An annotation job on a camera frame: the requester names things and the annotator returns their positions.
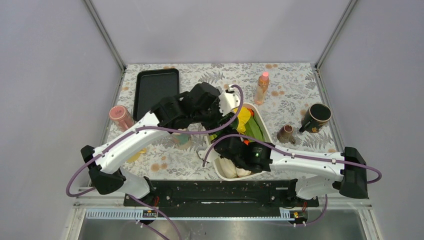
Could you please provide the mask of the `yellow mug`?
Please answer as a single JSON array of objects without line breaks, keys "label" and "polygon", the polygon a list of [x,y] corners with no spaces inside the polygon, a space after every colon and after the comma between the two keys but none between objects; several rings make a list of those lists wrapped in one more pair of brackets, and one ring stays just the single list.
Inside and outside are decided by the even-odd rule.
[{"label": "yellow mug", "polygon": [[133,163],[133,162],[137,161],[139,159],[139,157],[142,154],[145,154],[146,152],[147,152],[147,149],[146,148],[143,148],[142,150],[138,151],[133,156],[131,156],[126,162],[127,163]]}]

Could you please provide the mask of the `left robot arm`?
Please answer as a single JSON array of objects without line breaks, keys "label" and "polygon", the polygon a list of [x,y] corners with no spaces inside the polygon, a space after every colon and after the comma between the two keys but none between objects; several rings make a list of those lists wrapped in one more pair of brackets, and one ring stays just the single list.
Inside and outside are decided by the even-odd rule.
[{"label": "left robot arm", "polygon": [[145,177],[138,177],[121,166],[141,149],[172,133],[187,134],[189,125],[200,123],[203,134],[213,134],[228,127],[241,110],[244,94],[232,84],[220,92],[209,83],[196,84],[190,91],[162,98],[138,122],[124,133],[95,147],[85,163],[93,188],[101,195],[120,192],[135,197],[148,206],[155,192]]}]

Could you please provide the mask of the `pink upside-down mug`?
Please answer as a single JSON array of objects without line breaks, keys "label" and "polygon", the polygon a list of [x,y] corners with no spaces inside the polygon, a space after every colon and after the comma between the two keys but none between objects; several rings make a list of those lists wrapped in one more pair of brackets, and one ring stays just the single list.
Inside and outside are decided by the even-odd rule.
[{"label": "pink upside-down mug", "polygon": [[109,111],[109,119],[117,126],[117,128],[125,132],[134,124],[134,120],[128,109],[123,105],[115,105]]}]

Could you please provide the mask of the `beige teal upside-down mug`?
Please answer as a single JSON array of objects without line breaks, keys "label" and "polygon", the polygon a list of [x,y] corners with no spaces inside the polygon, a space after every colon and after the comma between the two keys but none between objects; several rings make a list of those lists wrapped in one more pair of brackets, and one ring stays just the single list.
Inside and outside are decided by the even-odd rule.
[{"label": "beige teal upside-down mug", "polygon": [[190,134],[174,132],[171,134],[174,145],[179,150],[186,150],[192,146]]}]

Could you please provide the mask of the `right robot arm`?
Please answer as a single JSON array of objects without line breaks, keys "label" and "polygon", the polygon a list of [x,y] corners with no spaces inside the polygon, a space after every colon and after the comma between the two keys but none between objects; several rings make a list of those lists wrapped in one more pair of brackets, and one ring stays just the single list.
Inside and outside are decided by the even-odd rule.
[{"label": "right robot arm", "polygon": [[368,198],[367,163],[359,151],[346,146],[342,152],[320,153],[294,150],[250,138],[229,134],[213,141],[211,149],[237,168],[252,173],[293,171],[311,174],[298,179],[287,191],[287,201],[301,205],[315,196],[338,192],[352,199]]}]

